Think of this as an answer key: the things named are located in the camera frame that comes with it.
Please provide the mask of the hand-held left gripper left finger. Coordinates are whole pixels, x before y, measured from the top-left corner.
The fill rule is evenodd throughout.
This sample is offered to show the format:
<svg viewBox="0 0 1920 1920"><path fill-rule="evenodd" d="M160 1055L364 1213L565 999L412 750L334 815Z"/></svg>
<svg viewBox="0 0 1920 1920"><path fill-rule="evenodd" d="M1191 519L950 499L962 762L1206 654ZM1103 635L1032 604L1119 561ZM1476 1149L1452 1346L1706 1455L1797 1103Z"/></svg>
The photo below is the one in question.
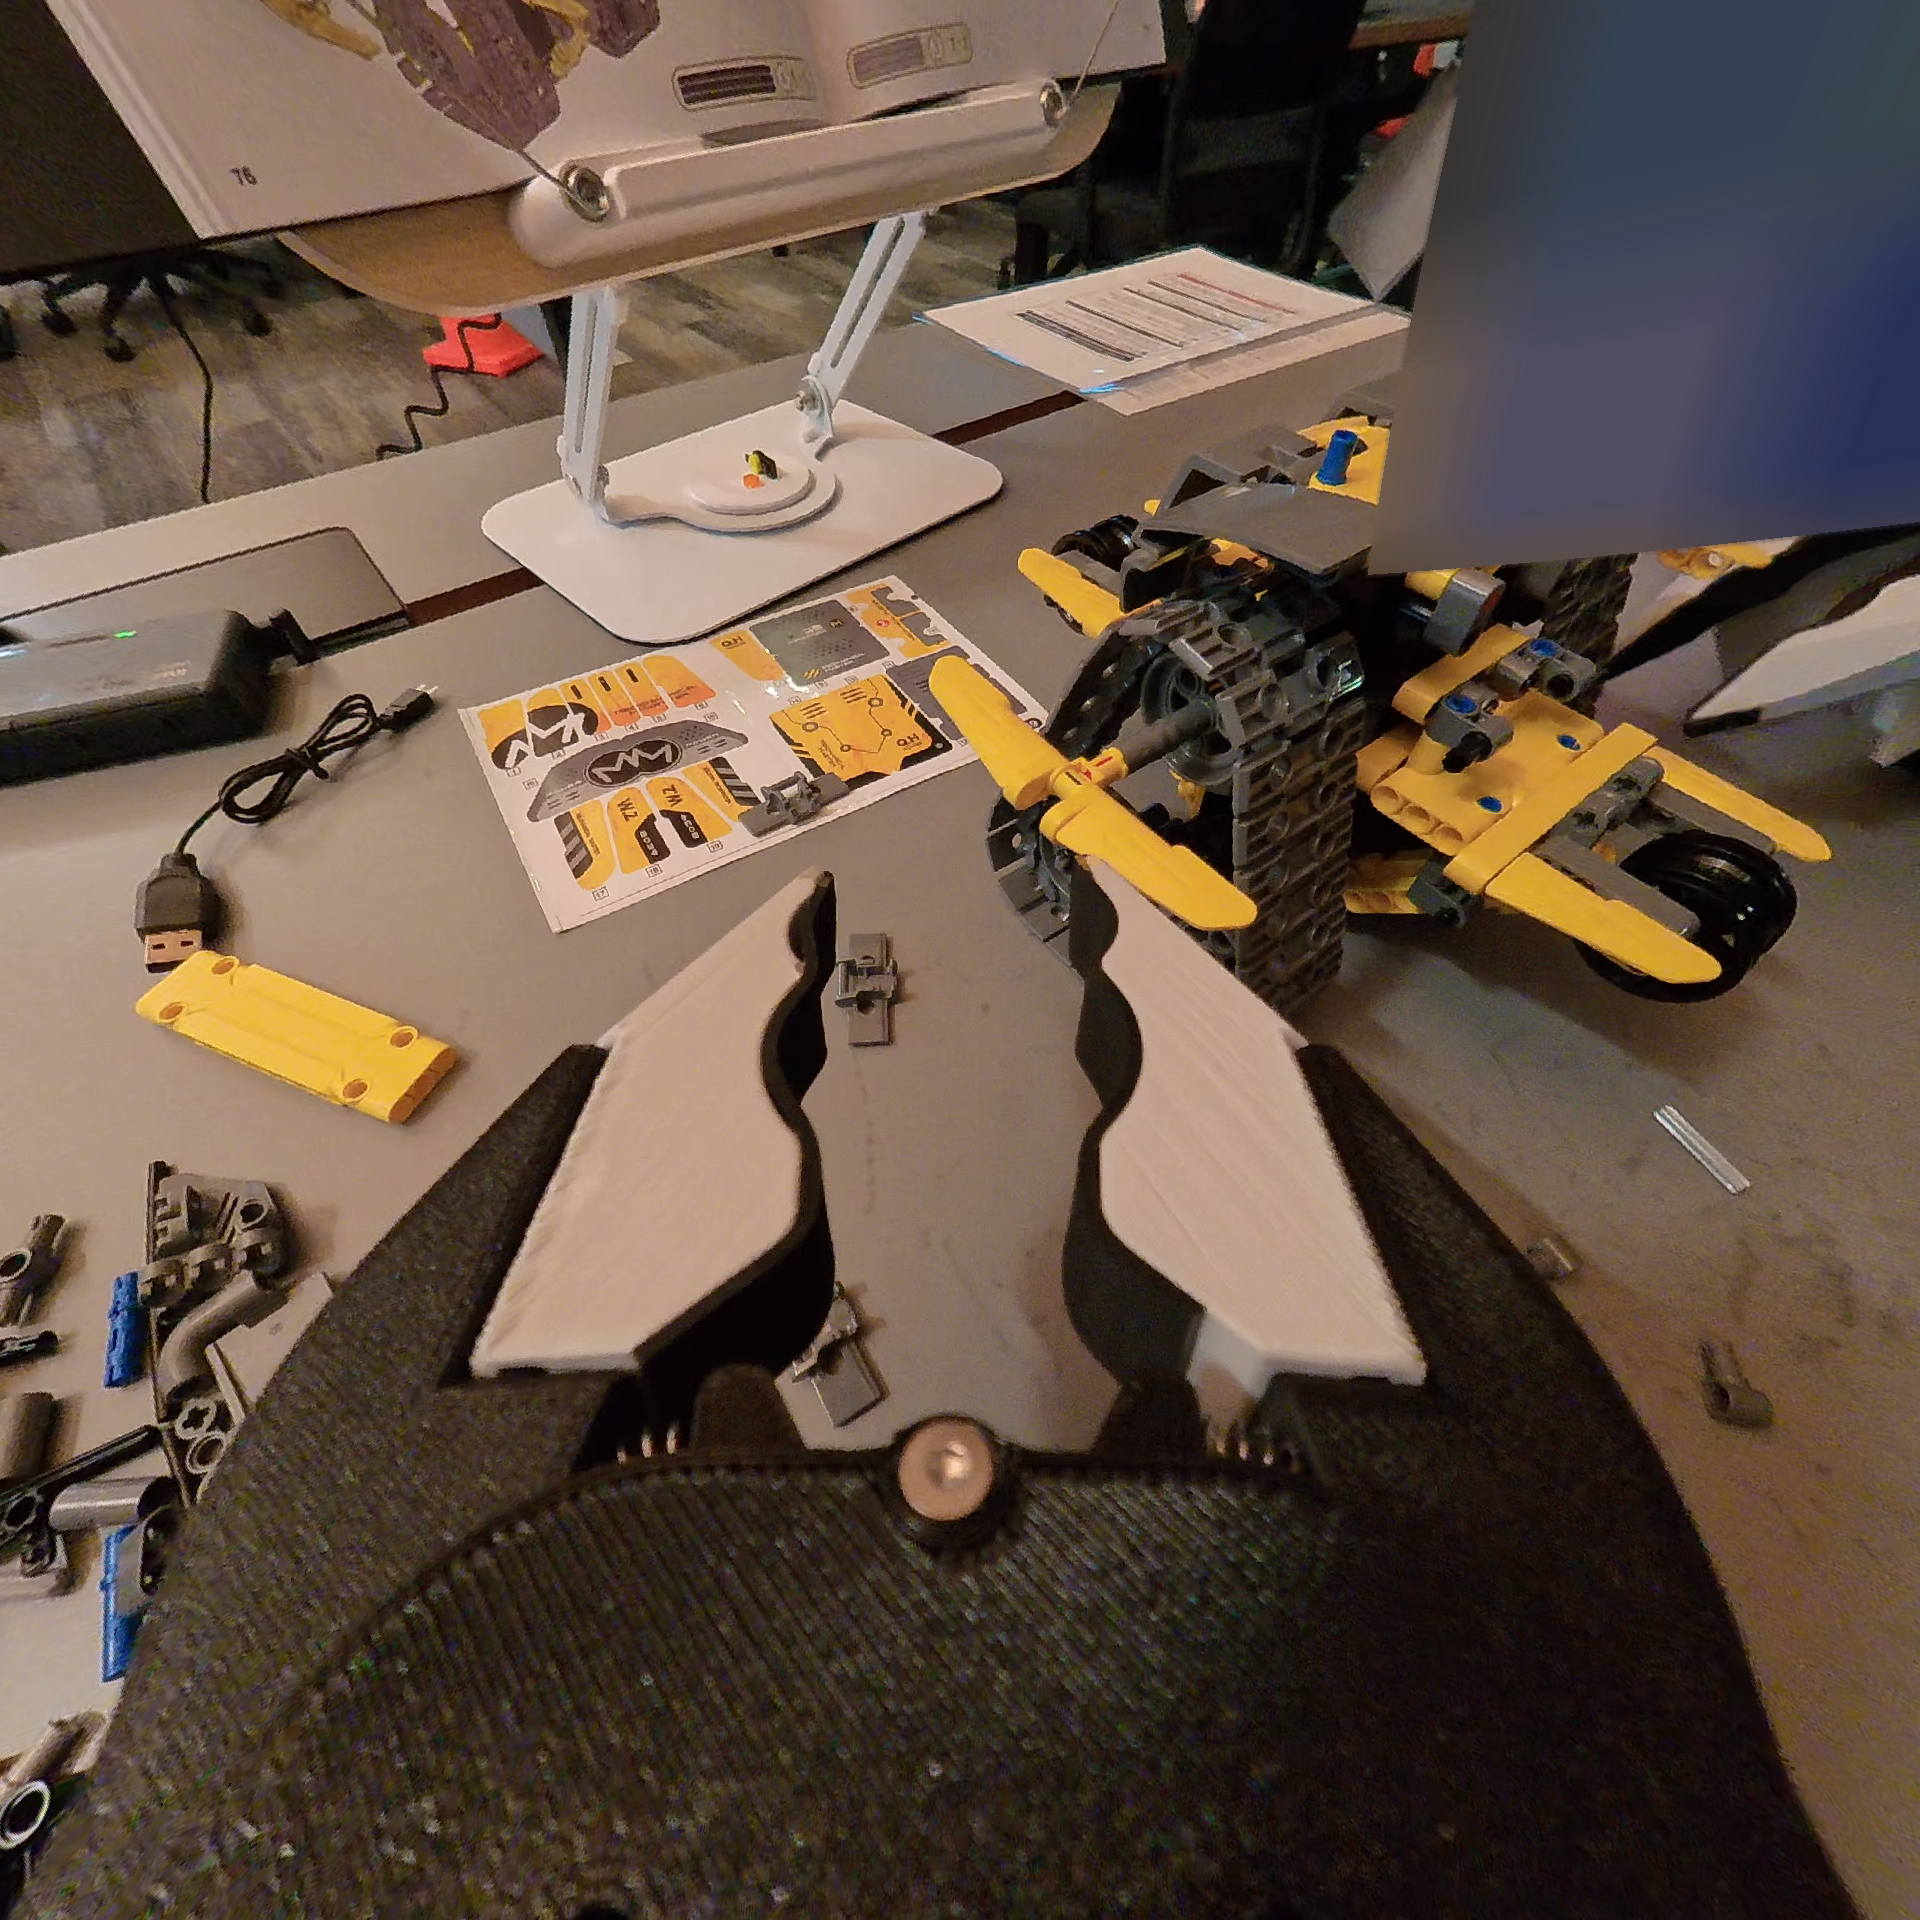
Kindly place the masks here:
<svg viewBox="0 0 1920 1920"><path fill-rule="evenodd" d="M821 1145L777 1050L830 909L830 870L794 878L610 1029L475 1377L638 1370L800 1245Z"/></svg>

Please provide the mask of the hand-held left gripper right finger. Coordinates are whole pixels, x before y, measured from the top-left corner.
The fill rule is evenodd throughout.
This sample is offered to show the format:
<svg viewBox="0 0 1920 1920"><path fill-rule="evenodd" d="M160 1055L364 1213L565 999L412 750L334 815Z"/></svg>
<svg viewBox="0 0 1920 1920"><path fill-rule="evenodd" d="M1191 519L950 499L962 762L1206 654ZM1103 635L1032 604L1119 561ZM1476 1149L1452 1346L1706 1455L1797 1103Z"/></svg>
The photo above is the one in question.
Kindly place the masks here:
<svg viewBox="0 0 1920 1920"><path fill-rule="evenodd" d="M1119 1381L1202 1411L1278 1377L1424 1385L1373 1227L1309 1091L1302 1039L1113 866L1076 875L1079 1149L1066 1306Z"/></svg>

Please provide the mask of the grey toy track link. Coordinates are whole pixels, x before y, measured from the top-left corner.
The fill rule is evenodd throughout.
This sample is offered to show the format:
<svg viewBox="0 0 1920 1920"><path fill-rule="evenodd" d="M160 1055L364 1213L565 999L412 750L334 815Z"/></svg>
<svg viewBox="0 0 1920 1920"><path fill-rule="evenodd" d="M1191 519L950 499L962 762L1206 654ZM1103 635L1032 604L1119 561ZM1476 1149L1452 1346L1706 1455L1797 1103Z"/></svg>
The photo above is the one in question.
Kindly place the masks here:
<svg viewBox="0 0 1920 1920"><path fill-rule="evenodd" d="M893 1019L901 992L893 938L844 933L836 945L834 999L846 1014L852 1049L893 1045Z"/></svg>

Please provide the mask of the pile of small toy bricks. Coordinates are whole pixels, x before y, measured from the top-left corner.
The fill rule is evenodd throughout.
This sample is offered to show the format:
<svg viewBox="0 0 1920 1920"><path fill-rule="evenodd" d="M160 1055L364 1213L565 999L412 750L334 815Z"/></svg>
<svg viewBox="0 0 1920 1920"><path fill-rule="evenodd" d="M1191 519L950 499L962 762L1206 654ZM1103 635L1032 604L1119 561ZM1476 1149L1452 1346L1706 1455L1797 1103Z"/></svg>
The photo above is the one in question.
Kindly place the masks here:
<svg viewBox="0 0 1920 1920"><path fill-rule="evenodd" d="M179 1524L331 1299L264 1180L146 1168L143 1257L48 1309L78 1233L5 1253L5 1888L75 1798Z"/></svg>

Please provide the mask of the yellow sticker sheet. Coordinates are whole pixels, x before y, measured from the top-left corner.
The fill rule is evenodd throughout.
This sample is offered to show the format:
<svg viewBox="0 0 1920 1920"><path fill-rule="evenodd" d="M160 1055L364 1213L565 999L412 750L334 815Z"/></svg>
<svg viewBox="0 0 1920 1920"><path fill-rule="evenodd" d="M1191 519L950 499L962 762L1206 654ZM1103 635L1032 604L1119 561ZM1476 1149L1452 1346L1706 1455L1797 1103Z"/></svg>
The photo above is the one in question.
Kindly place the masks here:
<svg viewBox="0 0 1920 1920"><path fill-rule="evenodd" d="M943 656L978 665L1032 727L1046 721L901 579L563 673L460 721L549 926L572 929L975 762L932 691ZM794 773L846 792L800 828L753 835L742 809Z"/></svg>

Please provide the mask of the yellow toy panel with holes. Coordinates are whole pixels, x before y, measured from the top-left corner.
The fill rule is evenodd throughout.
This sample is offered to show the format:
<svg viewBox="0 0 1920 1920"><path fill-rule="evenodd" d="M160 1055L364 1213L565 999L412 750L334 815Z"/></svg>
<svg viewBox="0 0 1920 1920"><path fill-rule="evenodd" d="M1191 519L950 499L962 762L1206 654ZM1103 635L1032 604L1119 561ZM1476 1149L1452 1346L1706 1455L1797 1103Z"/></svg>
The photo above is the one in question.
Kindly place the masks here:
<svg viewBox="0 0 1920 1920"><path fill-rule="evenodd" d="M388 1124L404 1124L457 1062L449 1040L412 1023L216 949L188 955L135 1013L334 1107Z"/></svg>

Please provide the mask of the yellow toy vehicle model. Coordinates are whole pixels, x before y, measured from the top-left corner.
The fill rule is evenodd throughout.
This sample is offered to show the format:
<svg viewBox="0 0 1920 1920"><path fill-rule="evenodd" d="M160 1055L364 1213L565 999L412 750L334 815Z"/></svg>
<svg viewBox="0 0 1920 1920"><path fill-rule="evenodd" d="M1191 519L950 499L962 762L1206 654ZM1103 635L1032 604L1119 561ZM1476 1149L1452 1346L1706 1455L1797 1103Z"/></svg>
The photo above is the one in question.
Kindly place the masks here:
<svg viewBox="0 0 1920 1920"><path fill-rule="evenodd" d="M1394 377L1191 452L1143 515L1027 550L1091 635L1046 724L970 661L932 698L1003 799L990 859L1041 938L1103 859L1263 1002L1306 1006L1350 917L1550 926L1630 996L1730 992L1824 832L1594 716L1630 559L1373 573Z"/></svg>

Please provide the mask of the small white stick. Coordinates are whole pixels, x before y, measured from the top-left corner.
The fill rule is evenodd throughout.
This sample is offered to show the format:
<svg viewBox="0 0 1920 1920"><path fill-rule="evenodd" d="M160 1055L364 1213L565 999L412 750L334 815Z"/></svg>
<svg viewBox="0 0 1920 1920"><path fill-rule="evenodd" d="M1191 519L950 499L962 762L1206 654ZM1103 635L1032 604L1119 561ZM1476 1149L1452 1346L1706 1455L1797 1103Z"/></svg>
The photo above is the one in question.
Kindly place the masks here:
<svg viewBox="0 0 1920 1920"><path fill-rule="evenodd" d="M1749 1172L1742 1172L1742 1165L1733 1165L1733 1159L1728 1153L1721 1153L1716 1145L1716 1140L1708 1140L1680 1107L1663 1103L1653 1114L1657 1125L1676 1140L1696 1165L1703 1165L1719 1187L1723 1187L1728 1195L1743 1195L1752 1190L1752 1178Z"/></svg>

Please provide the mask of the white book stand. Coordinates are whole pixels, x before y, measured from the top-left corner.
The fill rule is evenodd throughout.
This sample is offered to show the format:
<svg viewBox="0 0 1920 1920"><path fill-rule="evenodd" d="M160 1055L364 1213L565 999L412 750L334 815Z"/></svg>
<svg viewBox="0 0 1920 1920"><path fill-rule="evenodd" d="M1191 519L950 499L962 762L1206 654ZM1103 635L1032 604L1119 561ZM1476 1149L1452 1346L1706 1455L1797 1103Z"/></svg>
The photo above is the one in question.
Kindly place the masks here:
<svg viewBox="0 0 1920 1920"><path fill-rule="evenodd" d="M707 635L785 594L962 515L1000 471L846 402L925 230L925 212L1060 176L1106 131L1118 84L975 93L863 126L757 137L700 153L572 167L563 183L285 230L331 276L429 314L572 296L563 475L507 497L483 531L632 642ZM609 458L610 355L629 282L704 257L876 223L796 399ZM746 452L780 478L742 486Z"/></svg>

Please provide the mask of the black power bank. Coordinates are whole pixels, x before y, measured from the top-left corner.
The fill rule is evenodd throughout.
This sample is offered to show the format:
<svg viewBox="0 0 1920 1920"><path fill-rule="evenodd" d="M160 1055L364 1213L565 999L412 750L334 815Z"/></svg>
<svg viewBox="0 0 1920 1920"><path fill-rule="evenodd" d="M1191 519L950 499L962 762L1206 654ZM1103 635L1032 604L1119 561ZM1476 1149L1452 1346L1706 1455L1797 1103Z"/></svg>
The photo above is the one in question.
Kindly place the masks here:
<svg viewBox="0 0 1920 1920"><path fill-rule="evenodd" d="M5 784L251 739L282 656L320 656L292 609L184 609L78 635L5 631Z"/></svg>

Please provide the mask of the white folded card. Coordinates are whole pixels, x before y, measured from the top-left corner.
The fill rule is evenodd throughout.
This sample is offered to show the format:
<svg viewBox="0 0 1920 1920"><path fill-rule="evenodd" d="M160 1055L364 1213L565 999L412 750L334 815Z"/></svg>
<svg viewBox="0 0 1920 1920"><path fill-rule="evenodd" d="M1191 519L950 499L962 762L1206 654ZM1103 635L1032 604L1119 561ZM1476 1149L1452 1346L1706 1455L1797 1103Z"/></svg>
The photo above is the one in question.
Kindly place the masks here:
<svg viewBox="0 0 1920 1920"><path fill-rule="evenodd" d="M1866 609L1780 639L1684 718L1689 735L1782 721L1868 698L1873 759L1918 758L1918 579Z"/></svg>

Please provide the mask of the orange traffic cone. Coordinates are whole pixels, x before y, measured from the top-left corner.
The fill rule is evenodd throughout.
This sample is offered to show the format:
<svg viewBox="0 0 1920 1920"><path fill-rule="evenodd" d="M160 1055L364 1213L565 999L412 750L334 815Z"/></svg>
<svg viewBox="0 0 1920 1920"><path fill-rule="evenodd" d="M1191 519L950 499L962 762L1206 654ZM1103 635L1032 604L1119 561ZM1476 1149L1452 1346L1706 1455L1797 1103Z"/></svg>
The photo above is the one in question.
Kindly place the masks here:
<svg viewBox="0 0 1920 1920"><path fill-rule="evenodd" d="M475 372L507 377L541 358L541 346L521 333L503 314L442 315L442 335L421 350L439 372Z"/></svg>

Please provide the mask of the printed paper sheet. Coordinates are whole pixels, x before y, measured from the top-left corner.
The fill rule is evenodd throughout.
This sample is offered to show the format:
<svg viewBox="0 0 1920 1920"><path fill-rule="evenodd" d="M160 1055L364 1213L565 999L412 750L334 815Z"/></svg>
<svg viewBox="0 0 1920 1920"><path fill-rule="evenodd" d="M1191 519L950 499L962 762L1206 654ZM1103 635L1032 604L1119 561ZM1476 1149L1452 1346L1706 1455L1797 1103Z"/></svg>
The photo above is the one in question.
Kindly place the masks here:
<svg viewBox="0 0 1920 1920"><path fill-rule="evenodd" d="M1408 327L1402 310L1206 248L932 305L925 319L1119 413Z"/></svg>

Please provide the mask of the black office chair base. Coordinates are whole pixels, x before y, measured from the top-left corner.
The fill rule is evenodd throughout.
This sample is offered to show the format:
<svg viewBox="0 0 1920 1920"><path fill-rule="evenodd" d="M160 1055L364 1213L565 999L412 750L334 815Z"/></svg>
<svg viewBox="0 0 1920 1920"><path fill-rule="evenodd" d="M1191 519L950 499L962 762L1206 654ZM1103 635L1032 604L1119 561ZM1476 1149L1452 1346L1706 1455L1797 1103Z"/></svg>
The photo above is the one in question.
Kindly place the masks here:
<svg viewBox="0 0 1920 1920"><path fill-rule="evenodd" d="M200 296L230 301L240 305L241 323L251 335L269 335L274 327L256 296L282 296L282 275L274 264L251 250L231 250L216 243L179 243L160 250L132 250L113 260L100 260L69 275L44 269L8 269L5 287L36 282L39 287L39 323L56 335L78 328L75 315L67 314L67 301L84 287L102 287L102 350L113 361L132 361L135 346L121 335L117 323L127 304L146 291L178 319L174 292L190 291Z"/></svg>

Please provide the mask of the black partition board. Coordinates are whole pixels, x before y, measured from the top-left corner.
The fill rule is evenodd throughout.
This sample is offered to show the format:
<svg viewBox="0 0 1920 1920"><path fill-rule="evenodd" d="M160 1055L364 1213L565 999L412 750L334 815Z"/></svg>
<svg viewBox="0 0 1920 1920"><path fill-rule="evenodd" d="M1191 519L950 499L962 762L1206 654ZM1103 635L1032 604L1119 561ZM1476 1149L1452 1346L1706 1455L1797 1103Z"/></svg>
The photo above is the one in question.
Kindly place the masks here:
<svg viewBox="0 0 1920 1920"><path fill-rule="evenodd" d="M48 4L5 4L5 275L193 242Z"/></svg>

